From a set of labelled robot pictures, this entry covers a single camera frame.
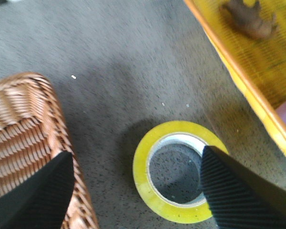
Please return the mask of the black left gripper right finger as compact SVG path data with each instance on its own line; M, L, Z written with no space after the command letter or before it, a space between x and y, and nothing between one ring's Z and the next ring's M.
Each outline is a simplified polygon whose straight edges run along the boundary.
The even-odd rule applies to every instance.
M286 229L286 190L218 147L204 147L200 177L220 229Z

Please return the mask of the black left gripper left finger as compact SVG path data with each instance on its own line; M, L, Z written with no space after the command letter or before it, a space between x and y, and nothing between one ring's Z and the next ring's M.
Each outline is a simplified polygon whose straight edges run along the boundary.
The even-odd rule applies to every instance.
M59 229L73 189L72 154L63 151L0 197L0 229Z

